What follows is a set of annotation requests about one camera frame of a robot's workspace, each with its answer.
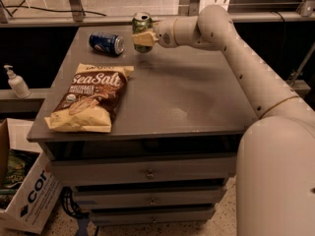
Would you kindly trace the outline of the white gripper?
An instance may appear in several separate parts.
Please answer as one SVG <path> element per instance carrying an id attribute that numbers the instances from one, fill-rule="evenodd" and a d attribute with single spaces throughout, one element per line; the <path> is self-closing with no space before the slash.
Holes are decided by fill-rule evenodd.
<path id="1" fill-rule="evenodd" d="M 154 46 L 156 42 L 165 48 L 174 48 L 176 42 L 174 39 L 175 20 L 164 20 L 154 23 L 154 31 L 146 30 L 140 33 L 134 33 L 132 40 L 134 44 L 143 46 Z"/>

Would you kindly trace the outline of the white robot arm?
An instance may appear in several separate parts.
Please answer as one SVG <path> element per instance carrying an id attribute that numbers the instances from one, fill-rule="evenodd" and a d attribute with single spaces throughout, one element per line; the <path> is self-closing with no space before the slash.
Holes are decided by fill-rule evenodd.
<path id="1" fill-rule="evenodd" d="M 226 9 L 160 21 L 132 40 L 212 46 L 250 102 L 257 120 L 237 153 L 237 236 L 315 236 L 315 111 L 239 36 Z"/>

